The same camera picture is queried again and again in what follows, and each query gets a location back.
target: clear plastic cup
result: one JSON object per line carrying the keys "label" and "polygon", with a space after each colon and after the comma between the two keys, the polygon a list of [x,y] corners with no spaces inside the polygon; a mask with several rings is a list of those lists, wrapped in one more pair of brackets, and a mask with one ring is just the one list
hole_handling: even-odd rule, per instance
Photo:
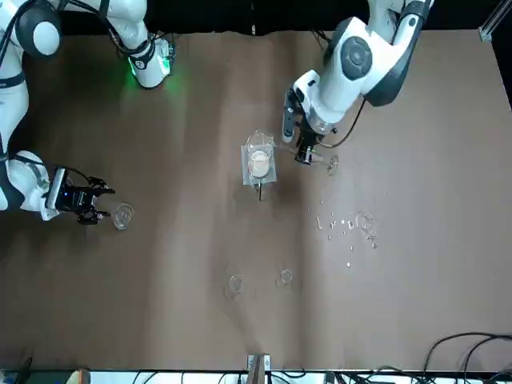
{"label": "clear plastic cup", "polygon": [[264,178],[270,170],[270,160],[274,156],[274,136],[256,130],[246,143],[249,172],[254,178]]}
{"label": "clear plastic cup", "polygon": [[243,292],[243,279],[234,274],[230,277],[227,287],[224,289],[224,295],[228,300],[235,300]]}
{"label": "clear plastic cup", "polygon": [[97,198],[95,206],[96,210],[104,210],[110,214],[112,223],[118,230],[127,230],[135,215],[131,204],[124,202],[115,194],[102,194]]}
{"label": "clear plastic cup", "polygon": [[281,274],[278,278],[275,280],[275,285],[278,288],[284,287],[284,286],[290,286],[291,281],[294,279],[294,275],[291,270],[285,269],[281,271]]}

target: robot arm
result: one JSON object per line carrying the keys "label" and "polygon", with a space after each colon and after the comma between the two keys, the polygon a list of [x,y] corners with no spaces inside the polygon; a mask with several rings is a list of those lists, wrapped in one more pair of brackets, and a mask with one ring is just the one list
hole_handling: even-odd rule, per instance
{"label": "robot arm", "polygon": [[[285,142],[293,137],[294,114],[302,115],[296,160],[311,164],[314,145],[335,130],[360,94],[372,106],[396,98],[433,2],[370,0],[369,25],[358,18],[339,23],[326,49],[322,74],[310,70],[286,94]],[[396,22],[398,6],[402,10]]]}
{"label": "robot arm", "polygon": [[67,177],[69,168],[63,166],[50,180],[35,154],[8,154],[10,136],[28,110],[22,54],[49,57],[57,52],[61,41],[57,10],[64,9],[102,18],[145,88],[157,86],[170,74],[173,47],[148,34],[143,21],[146,0],[0,0],[0,210],[31,210],[43,220],[72,212],[81,224],[95,224],[108,215],[96,210],[96,199],[114,192],[103,180],[82,174],[86,186],[73,186]]}

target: brown table surface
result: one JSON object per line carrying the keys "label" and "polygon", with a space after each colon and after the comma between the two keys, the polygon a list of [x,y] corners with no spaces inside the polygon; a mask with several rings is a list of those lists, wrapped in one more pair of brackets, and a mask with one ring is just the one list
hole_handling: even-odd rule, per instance
{"label": "brown table surface", "polygon": [[[367,105],[332,152],[336,175],[279,152],[258,202],[240,145],[258,129],[279,137],[287,87],[321,67],[316,44],[181,36],[175,75],[154,90],[106,37],[27,61],[13,146],[104,178],[135,217],[116,232],[0,215],[0,362],[33,350],[48,367],[219,370],[266,352],[274,368],[420,369],[442,336],[510,331],[512,118],[491,45],[423,33],[397,100]],[[377,249],[341,224],[360,210],[377,220]],[[283,268],[291,290],[275,285]],[[227,301],[232,274],[244,291]],[[440,347],[431,367],[457,369],[476,341]],[[509,352],[486,346],[470,368],[502,368]]]}

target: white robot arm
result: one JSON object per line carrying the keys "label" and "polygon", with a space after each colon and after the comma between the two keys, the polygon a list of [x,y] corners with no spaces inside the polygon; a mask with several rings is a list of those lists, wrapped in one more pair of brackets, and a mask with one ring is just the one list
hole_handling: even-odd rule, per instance
{"label": "white robot arm", "polygon": [[61,41],[57,10],[64,9],[102,18],[145,88],[157,86],[170,74],[173,52],[166,40],[148,34],[143,21],[146,0],[0,0],[0,210],[31,210],[43,220],[74,212],[80,223],[95,224],[107,215],[96,211],[96,198],[114,192],[103,180],[82,174],[86,186],[73,186],[68,178],[71,169],[63,166],[50,180],[35,154],[8,154],[10,136],[28,110],[22,54],[50,57],[57,52]]}
{"label": "white robot arm", "polygon": [[368,25],[358,18],[339,23],[326,49],[322,74],[310,70],[286,94],[283,141],[292,141],[294,116],[302,115],[296,160],[312,163],[314,145],[335,130],[360,94],[372,106],[396,98],[433,3],[369,0]]}

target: black wire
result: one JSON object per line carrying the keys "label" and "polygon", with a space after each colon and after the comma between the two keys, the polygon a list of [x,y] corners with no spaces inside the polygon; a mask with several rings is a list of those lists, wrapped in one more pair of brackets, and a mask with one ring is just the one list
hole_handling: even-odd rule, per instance
{"label": "black wire", "polygon": [[[24,162],[25,164],[35,164],[36,166],[44,166],[46,167],[46,164],[43,162],[36,162],[35,160],[32,160],[31,158],[26,158],[24,156],[20,156],[16,154],[12,157],[14,160],[18,160],[19,162]],[[89,178],[84,174],[83,172],[80,172],[79,170],[76,170],[75,168],[71,168],[70,166],[61,166],[59,164],[53,164],[55,168],[64,168],[65,170],[70,170],[71,172],[75,172],[76,174],[79,174],[82,176],[87,182],[89,182]]]}
{"label": "black wire", "polygon": [[320,43],[320,39],[318,38],[317,34],[312,30],[311,33],[313,34],[314,36],[314,39],[317,41],[317,44],[318,46],[320,47],[321,50],[324,50],[324,47],[322,46],[322,44]]}
{"label": "black wire", "polygon": [[494,381],[496,378],[499,378],[501,375],[503,374],[508,374],[511,378],[512,378],[512,369],[510,368],[510,366],[508,366],[507,368],[505,368],[504,370],[500,370],[499,372],[496,373],[495,376],[493,376],[492,378],[490,378],[489,380],[486,380],[487,382],[492,382]]}
{"label": "black wire", "polygon": [[433,381],[431,378],[424,379],[423,377],[419,377],[419,376],[417,376],[415,374],[409,374],[409,373],[405,372],[404,370],[400,370],[399,368],[395,368],[394,366],[380,366],[379,368],[374,370],[374,372],[372,374],[370,374],[368,377],[366,377],[366,380],[369,381],[370,378],[372,378],[373,376],[375,376],[376,374],[378,374],[379,372],[381,372],[383,370],[393,370],[395,372],[399,372],[403,376],[407,376],[409,378],[413,378],[414,380],[416,380],[417,382],[420,382],[420,383],[425,383],[426,384],[426,383],[429,383],[429,382]]}
{"label": "black wire", "polygon": [[306,376],[306,372],[304,372],[304,370],[302,370],[302,372],[298,375],[288,374],[287,372],[281,372],[281,373],[284,374],[285,376],[287,376],[288,378],[303,378],[304,376]]}
{"label": "black wire", "polygon": [[16,24],[16,21],[23,16],[25,11],[32,6],[32,4],[35,2],[35,0],[28,0],[21,4],[12,17],[12,19],[9,21],[9,24],[7,24],[7,27],[4,31],[4,35],[2,36],[2,40],[0,41],[0,66],[2,66],[3,59],[6,56],[7,47],[9,46],[9,40],[10,36],[12,34],[12,31],[14,29],[14,25]]}
{"label": "black wire", "polygon": [[149,380],[151,380],[152,378],[154,378],[157,374],[159,374],[160,371],[157,370],[155,372],[153,372],[152,374],[150,374],[146,379],[144,379],[144,381],[142,382],[142,384],[147,384]]}
{"label": "black wire", "polygon": [[286,380],[285,378],[282,378],[281,376],[277,376],[276,374],[270,374],[270,376],[272,378],[278,378],[279,380],[281,380],[282,382],[284,382],[285,384],[290,384],[290,382],[288,380]]}
{"label": "black wire", "polygon": [[362,108],[365,106],[366,104],[366,99],[364,98],[362,100],[362,103],[361,105],[359,106],[359,110],[358,110],[358,114],[355,115],[355,119],[352,121],[352,125],[350,126],[350,129],[349,131],[345,134],[345,136],[343,136],[343,138],[339,141],[339,142],[336,142],[335,144],[326,144],[324,142],[322,142],[318,136],[317,136],[317,143],[320,144],[321,146],[323,146],[324,148],[337,148],[339,147],[341,144],[343,144],[344,142],[346,142],[346,140],[348,140],[349,136],[352,134],[352,131],[354,130],[355,128],[355,125],[358,123],[358,120],[359,120],[359,116],[361,115],[361,112],[362,112]]}
{"label": "black wire", "polygon": [[506,337],[506,338],[503,338],[501,335],[496,335],[496,336],[493,336],[493,337],[488,337],[488,338],[484,338],[483,340],[481,340],[480,342],[477,342],[473,348],[471,348],[471,350],[468,352],[465,360],[464,360],[464,365],[463,365],[463,368],[462,368],[462,372],[464,373],[464,383],[466,384],[467,383],[467,367],[470,363],[470,359],[471,359],[471,355],[480,347],[482,346],[483,344],[486,344],[487,342],[492,342],[493,340],[504,340],[504,341],[512,341],[511,338],[509,337]]}
{"label": "black wire", "polygon": [[331,41],[331,39],[326,36],[326,33],[323,30],[315,30],[314,32],[325,42],[329,43]]}
{"label": "black wire", "polygon": [[140,374],[141,374],[141,373],[142,373],[141,371],[137,372],[137,374],[135,375],[135,378],[134,378],[134,380],[131,382],[131,384],[135,384],[135,383],[136,383],[136,381],[137,381],[137,379],[138,379],[138,377],[140,376]]}
{"label": "black wire", "polygon": [[132,54],[140,54],[144,51],[145,48],[147,48],[147,44],[143,44],[140,47],[137,47],[133,50],[126,48],[122,42],[119,40],[119,36],[115,30],[115,28],[112,27],[112,25],[109,23],[107,19],[103,19],[98,10],[90,6],[89,4],[85,4],[84,2],[80,0],[68,0],[68,3],[77,6],[79,8],[82,8],[84,10],[88,10],[92,14],[95,14],[98,16],[101,20],[104,20],[104,23],[106,25],[106,29],[108,31],[108,35],[110,36],[110,40],[112,40],[112,43],[115,45],[115,47],[123,52],[124,54],[132,55]]}
{"label": "black wire", "polygon": [[426,376],[426,370],[429,367],[429,362],[430,358],[432,357],[432,353],[439,346],[439,344],[442,344],[454,338],[464,338],[466,336],[484,336],[487,338],[500,337],[503,339],[512,340],[512,335],[509,334],[490,334],[487,332],[464,332],[461,334],[452,334],[451,336],[446,336],[445,338],[437,340],[430,348],[429,353],[426,355],[425,362],[423,363],[423,376]]}
{"label": "black wire", "polygon": [[224,379],[225,376],[227,376],[227,374],[222,374],[221,378],[218,380],[218,384],[221,384],[221,381]]}

